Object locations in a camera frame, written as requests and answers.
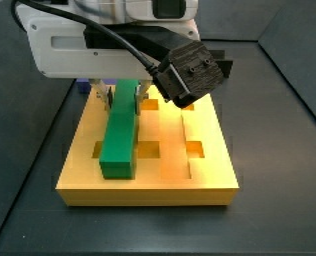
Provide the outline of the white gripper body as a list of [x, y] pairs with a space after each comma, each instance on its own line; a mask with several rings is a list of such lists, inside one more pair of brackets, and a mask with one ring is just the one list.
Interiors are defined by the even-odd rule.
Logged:
[[64, 10], [110, 29], [165, 27], [200, 38], [199, 0], [15, 0], [15, 18], [28, 34], [38, 70], [50, 78], [148, 79], [144, 65], [106, 36], [90, 39], [86, 25], [24, 2]]

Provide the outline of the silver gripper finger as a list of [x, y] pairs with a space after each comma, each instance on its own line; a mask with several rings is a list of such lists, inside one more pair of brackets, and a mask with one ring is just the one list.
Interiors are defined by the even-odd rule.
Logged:
[[104, 101], [106, 109], [112, 109], [113, 92], [112, 87], [101, 79], [90, 79], [89, 83], [97, 92], [97, 97]]
[[150, 80], [141, 80], [136, 88], [136, 113], [141, 114], [141, 103], [149, 98], [148, 90], [152, 86]]

